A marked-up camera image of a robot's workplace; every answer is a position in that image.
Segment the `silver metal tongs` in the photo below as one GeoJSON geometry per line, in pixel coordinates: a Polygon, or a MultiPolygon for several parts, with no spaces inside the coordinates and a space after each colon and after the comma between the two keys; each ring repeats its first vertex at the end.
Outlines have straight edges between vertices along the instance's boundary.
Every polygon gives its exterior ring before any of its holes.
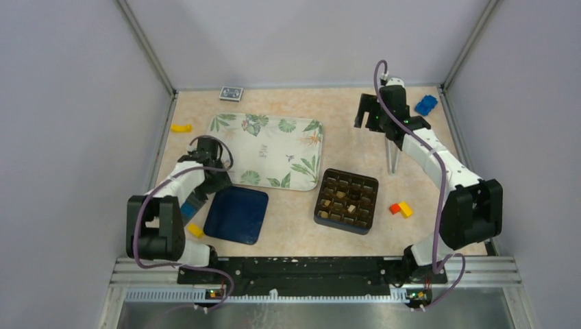
{"type": "Polygon", "coordinates": [[[388,160],[388,172],[390,174],[395,174],[399,164],[399,154],[400,150],[395,142],[389,139],[385,140],[386,146],[386,157],[388,160]]]}

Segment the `dark blue box lid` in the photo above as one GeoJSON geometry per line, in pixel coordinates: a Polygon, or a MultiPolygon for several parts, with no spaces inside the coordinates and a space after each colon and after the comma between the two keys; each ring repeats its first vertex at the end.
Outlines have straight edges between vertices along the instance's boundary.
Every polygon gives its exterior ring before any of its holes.
{"type": "Polygon", "coordinates": [[[254,245],[266,215],[269,196],[262,191],[230,186],[215,194],[203,227],[205,235],[254,245]]]}

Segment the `blue chocolate box with insert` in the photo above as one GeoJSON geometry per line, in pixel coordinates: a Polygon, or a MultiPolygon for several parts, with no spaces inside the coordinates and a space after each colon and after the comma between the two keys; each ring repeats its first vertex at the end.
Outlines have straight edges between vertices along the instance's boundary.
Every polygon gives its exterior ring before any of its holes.
{"type": "Polygon", "coordinates": [[[314,207],[314,222],[354,234],[366,235],[373,226],[379,182],[377,179],[338,169],[326,169],[314,207]],[[344,198],[336,193],[342,191],[344,198]],[[349,205],[356,210],[348,213],[349,205]],[[320,211],[329,214],[328,219],[318,216],[320,211]]]}

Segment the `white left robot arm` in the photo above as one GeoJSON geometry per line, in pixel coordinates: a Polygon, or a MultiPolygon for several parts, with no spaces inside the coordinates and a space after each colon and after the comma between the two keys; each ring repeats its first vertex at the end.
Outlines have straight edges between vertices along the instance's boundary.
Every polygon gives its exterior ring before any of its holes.
{"type": "Polygon", "coordinates": [[[143,269],[193,267],[200,281],[214,282],[220,272],[213,260],[215,249],[185,237],[182,208],[198,211],[209,195],[230,187],[228,172],[233,164],[233,155],[224,142],[209,135],[195,137],[159,185],[128,199],[127,255],[143,269]]]}

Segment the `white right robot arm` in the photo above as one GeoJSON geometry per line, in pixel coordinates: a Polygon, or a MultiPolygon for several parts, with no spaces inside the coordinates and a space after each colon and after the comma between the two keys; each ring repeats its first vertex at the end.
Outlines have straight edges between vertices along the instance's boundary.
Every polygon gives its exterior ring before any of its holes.
{"type": "Polygon", "coordinates": [[[429,265],[436,267],[456,250],[501,233],[503,188],[466,168],[423,117],[410,115],[402,80],[383,74],[376,87],[375,95],[361,95],[355,127],[383,133],[440,191],[434,232],[408,247],[401,264],[405,279],[420,282],[429,265]]]}

